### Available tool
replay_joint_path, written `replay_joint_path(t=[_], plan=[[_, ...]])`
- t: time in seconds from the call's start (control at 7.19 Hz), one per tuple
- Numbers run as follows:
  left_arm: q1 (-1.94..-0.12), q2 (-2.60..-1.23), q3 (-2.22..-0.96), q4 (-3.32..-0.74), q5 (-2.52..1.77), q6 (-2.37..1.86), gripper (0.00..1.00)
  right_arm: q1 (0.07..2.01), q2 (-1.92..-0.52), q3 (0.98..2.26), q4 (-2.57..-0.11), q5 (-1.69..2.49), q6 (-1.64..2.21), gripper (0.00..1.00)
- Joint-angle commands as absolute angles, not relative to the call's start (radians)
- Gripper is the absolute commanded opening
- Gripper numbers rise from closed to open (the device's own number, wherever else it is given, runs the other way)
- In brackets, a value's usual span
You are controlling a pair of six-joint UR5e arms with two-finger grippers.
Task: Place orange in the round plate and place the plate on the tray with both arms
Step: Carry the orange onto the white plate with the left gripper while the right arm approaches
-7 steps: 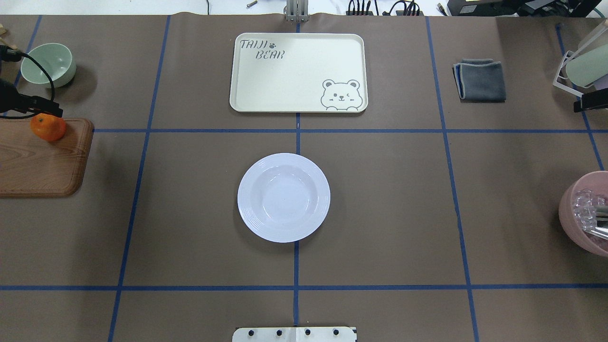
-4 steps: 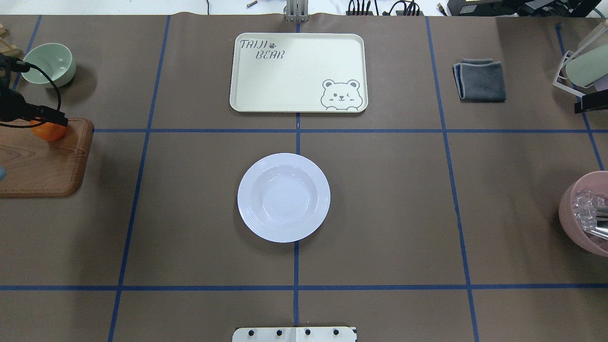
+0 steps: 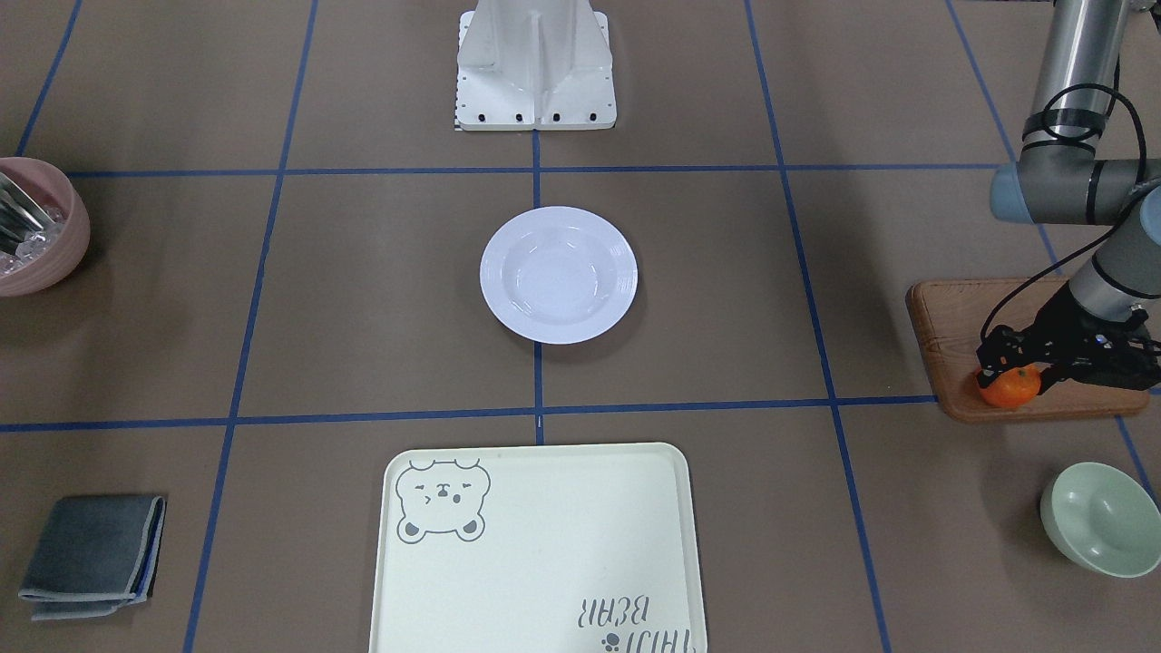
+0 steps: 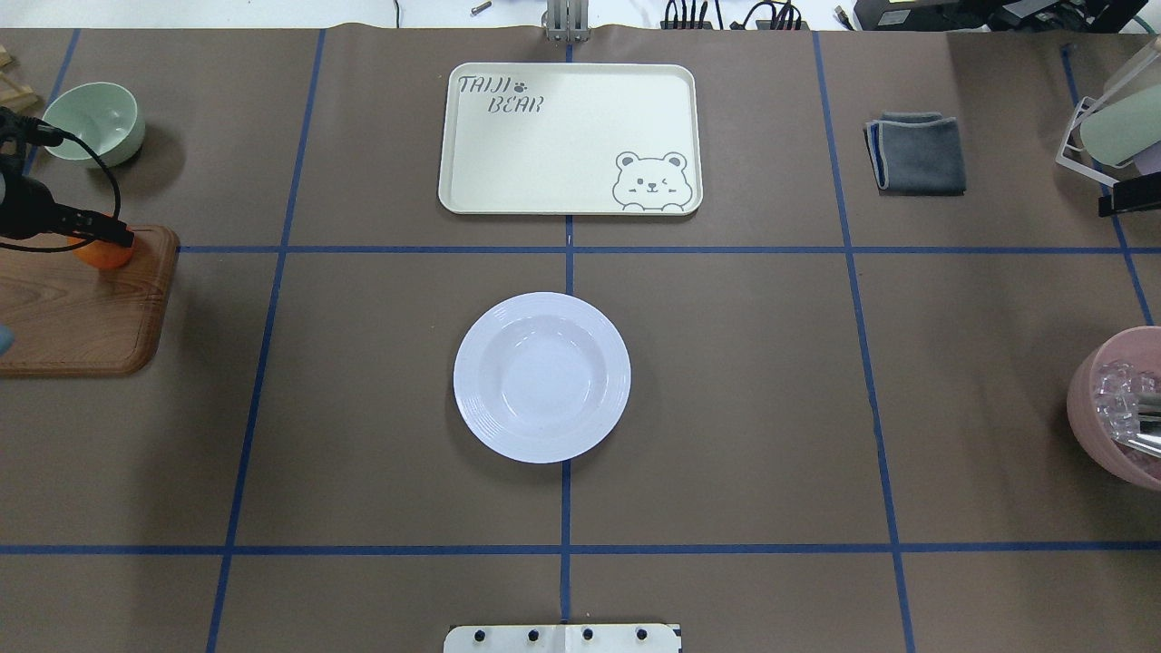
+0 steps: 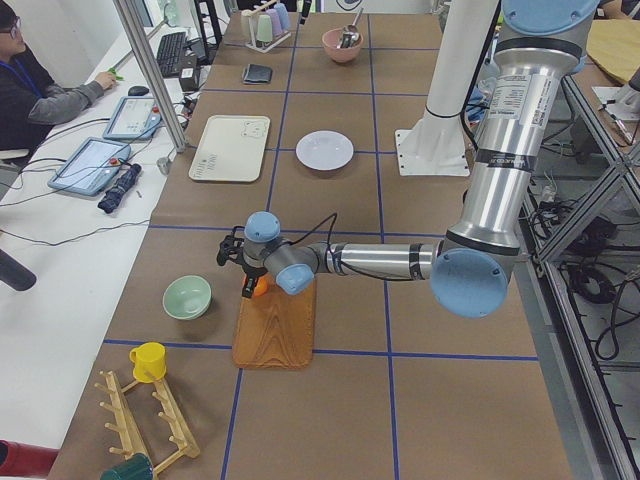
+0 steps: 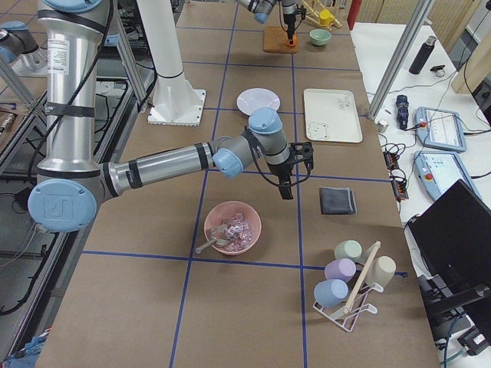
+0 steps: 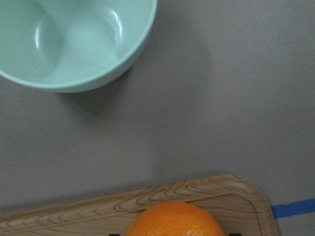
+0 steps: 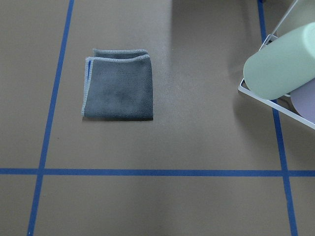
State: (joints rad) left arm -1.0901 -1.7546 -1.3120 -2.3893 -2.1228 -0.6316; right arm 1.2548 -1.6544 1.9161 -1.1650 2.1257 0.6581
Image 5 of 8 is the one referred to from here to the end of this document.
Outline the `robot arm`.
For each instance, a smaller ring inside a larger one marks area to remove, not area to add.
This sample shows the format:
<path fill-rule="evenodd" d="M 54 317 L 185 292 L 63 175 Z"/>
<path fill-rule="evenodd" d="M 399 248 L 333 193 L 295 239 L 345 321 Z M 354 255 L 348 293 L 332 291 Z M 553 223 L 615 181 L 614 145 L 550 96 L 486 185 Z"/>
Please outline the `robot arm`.
<path fill-rule="evenodd" d="M 397 134 L 403 175 L 469 169 L 459 221 L 437 245 L 297 247 L 276 216 L 252 214 L 239 245 L 242 294 L 270 275 L 287 294 L 319 273 L 428 280 L 450 312 L 480 318 L 504 302 L 520 255 L 514 228 L 561 80 L 580 68 L 593 1 L 454 1 L 423 117 Z"/>

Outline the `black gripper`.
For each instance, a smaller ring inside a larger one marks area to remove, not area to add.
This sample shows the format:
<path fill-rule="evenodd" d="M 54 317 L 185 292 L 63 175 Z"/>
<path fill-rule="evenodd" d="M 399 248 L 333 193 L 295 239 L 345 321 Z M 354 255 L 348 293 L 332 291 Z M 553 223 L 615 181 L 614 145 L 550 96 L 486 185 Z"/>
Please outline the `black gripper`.
<path fill-rule="evenodd" d="M 242 296 L 251 299 L 253 297 L 259 279 L 265 275 L 265 267 L 259 261 L 246 257 L 244 253 L 239 256 L 245 278 L 242 286 Z"/>

